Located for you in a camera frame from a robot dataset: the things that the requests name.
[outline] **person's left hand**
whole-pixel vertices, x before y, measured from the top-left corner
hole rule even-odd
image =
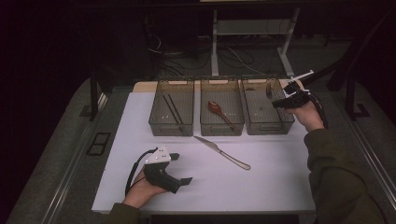
[[[151,185],[145,178],[143,169],[144,167],[134,179],[133,186],[129,189],[122,203],[140,208],[157,194],[166,192],[165,189]]]

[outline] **white table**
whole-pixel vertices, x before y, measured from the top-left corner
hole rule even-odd
[[[305,128],[294,122],[285,135],[205,137],[251,166],[244,170],[193,137],[153,136],[149,113],[156,82],[137,83],[120,121],[92,211],[108,213],[124,197],[133,164],[147,150],[166,145],[179,153],[166,172],[174,178],[193,177],[177,194],[156,196],[141,208],[152,214],[298,214],[315,211],[308,183]],[[195,135],[201,136],[199,83],[195,86]]]

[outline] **table knife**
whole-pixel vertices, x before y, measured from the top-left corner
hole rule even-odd
[[[213,150],[217,151],[220,155],[222,155],[223,157],[227,158],[228,160],[232,161],[233,163],[235,163],[236,165],[242,167],[245,170],[250,170],[250,166],[247,165],[246,163],[243,163],[239,160],[237,160],[236,158],[228,155],[227,153],[225,153],[224,151],[222,151],[218,145],[216,145],[215,143],[208,141],[202,137],[198,137],[198,136],[194,136],[194,138],[198,139],[200,142],[204,143],[205,145],[207,145],[208,147],[212,148]]]

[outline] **dark green sleeve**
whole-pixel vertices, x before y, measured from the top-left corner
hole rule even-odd
[[[383,223],[356,165],[332,134],[325,129],[314,130],[304,141],[318,223]]]
[[[105,224],[137,224],[140,211],[137,208],[123,204],[114,203]]]

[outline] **wooden spoon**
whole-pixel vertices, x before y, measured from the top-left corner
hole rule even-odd
[[[216,103],[213,102],[213,101],[209,101],[209,102],[207,103],[207,106],[209,107],[210,112],[220,115],[222,118],[224,118],[224,120],[225,120],[227,123],[233,124],[233,123],[224,115],[224,113],[221,111],[221,107],[220,107],[218,104],[216,104]]]

